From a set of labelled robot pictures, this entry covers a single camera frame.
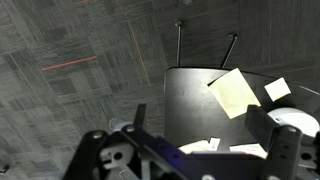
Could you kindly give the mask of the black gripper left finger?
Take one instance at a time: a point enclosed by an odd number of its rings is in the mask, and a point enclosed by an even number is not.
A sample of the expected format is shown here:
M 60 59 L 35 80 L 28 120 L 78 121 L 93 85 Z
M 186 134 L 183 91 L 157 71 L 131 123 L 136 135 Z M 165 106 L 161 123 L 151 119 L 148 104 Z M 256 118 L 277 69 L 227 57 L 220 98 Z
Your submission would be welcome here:
M 136 128 L 142 128 L 146 116 L 147 105 L 146 104 L 139 104 L 136 110 L 135 118 L 133 121 L 133 125 Z

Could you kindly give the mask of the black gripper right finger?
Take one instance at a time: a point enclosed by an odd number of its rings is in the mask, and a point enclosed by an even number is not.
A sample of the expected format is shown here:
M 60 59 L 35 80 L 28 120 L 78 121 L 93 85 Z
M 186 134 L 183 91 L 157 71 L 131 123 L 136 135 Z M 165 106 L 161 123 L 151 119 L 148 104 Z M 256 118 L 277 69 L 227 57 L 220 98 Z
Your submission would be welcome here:
M 300 150 L 302 131 L 289 124 L 280 125 L 257 105 L 248 106 L 245 127 L 271 155 L 296 155 Z

